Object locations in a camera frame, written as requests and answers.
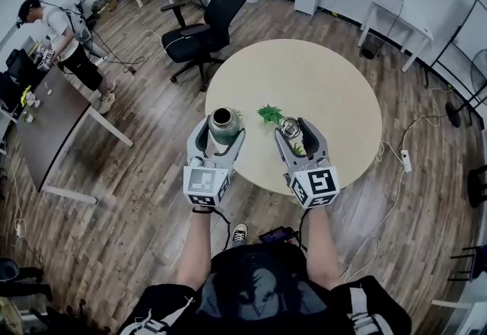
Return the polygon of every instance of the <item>black wristband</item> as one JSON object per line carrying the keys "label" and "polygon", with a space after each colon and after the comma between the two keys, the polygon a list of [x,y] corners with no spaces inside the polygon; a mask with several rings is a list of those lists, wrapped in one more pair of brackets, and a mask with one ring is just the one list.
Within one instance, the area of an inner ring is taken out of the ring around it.
{"label": "black wristband", "polygon": [[193,213],[213,213],[213,208],[208,208],[208,210],[198,210],[196,208],[193,208],[191,211]]}

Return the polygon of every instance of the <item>wooden floor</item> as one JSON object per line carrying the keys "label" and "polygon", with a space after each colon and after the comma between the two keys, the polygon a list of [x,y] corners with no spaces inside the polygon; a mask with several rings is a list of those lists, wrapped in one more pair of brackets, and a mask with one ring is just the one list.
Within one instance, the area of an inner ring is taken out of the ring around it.
{"label": "wooden floor", "polygon": [[[172,12],[160,13],[166,0],[122,0],[106,14],[97,32],[114,51],[130,44],[141,32],[163,34],[177,27]],[[202,12],[183,8],[188,24],[201,21]],[[383,139],[394,148],[409,122],[421,114],[435,114],[438,106],[458,103],[453,93],[423,88],[423,70],[417,63],[406,74],[400,69],[407,59],[385,45],[373,61],[361,58],[357,42],[360,31],[328,14],[313,18],[293,10],[286,0],[261,0],[246,5],[231,27],[232,54],[262,40],[295,38],[335,50],[353,63],[374,89],[383,118]],[[174,278],[191,216],[182,194],[186,163],[186,139],[204,114],[205,94],[199,92],[198,70],[180,77],[173,85],[170,74],[180,65],[165,56],[158,38],[151,33],[119,53],[135,65],[135,76],[117,64],[102,69],[116,79],[116,101],[107,119],[134,141],[126,147],[102,126],[88,120],[50,182],[100,199],[95,206],[38,194],[21,155],[16,129],[8,137],[8,154],[17,177],[19,203],[27,222],[25,241],[15,243],[14,182],[4,183],[6,202],[1,203],[2,254],[22,265],[35,264],[29,248],[41,254],[47,281],[53,287],[57,308],[88,302],[91,316],[115,330],[131,311],[146,286]],[[214,73],[217,66],[210,68]],[[97,95],[73,83],[96,103]],[[432,87],[444,86],[433,79]],[[418,333],[434,333],[447,314],[430,310],[433,298],[455,298],[460,286],[446,282],[454,263],[449,256],[475,242],[479,210],[466,200],[466,173],[482,164],[479,124],[455,129],[446,119],[434,128],[421,121],[409,131],[413,172],[405,174],[396,208],[378,228],[380,251],[375,261],[358,276],[372,274],[409,312]],[[342,191],[329,208],[339,261],[346,268],[372,228],[393,205],[402,168],[389,149],[382,162]],[[250,240],[272,227],[297,228],[301,209],[289,198],[255,187],[241,177],[232,185],[224,209],[233,225],[245,222]],[[212,250],[219,252],[226,238],[226,225],[212,216]],[[375,251],[372,239],[358,255],[351,273],[367,263]]]}

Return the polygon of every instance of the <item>fan base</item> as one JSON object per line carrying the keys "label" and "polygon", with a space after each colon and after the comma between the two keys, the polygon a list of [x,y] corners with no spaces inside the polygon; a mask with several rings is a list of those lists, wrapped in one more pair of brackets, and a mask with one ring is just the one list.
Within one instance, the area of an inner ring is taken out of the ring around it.
{"label": "fan base", "polygon": [[447,102],[444,105],[444,109],[447,111],[447,116],[448,116],[448,119],[450,119],[451,124],[455,128],[460,128],[462,120],[460,119],[460,115],[459,115],[456,107],[451,102]]}

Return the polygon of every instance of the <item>whiteboard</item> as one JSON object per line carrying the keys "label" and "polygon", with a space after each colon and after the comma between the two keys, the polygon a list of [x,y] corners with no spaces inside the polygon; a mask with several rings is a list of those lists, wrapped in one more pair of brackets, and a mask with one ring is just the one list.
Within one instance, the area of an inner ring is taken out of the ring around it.
{"label": "whiteboard", "polygon": [[476,0],[473,4],[454,43],[470,60],[478,51],[487,49],[487,8],[481,1]]}

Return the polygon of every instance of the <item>black shorts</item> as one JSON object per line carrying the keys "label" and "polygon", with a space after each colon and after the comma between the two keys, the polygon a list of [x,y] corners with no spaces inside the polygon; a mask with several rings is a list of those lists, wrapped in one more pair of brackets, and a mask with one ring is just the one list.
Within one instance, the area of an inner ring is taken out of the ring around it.
{"label": "black shorts", "polygon": [[78,48],[61,64],[75,74],[83,82],[83,85],[92,91],[97,90],[103,81],[103,77],[98,72],[98,67],[90,62],[81,44],[78,44]]}

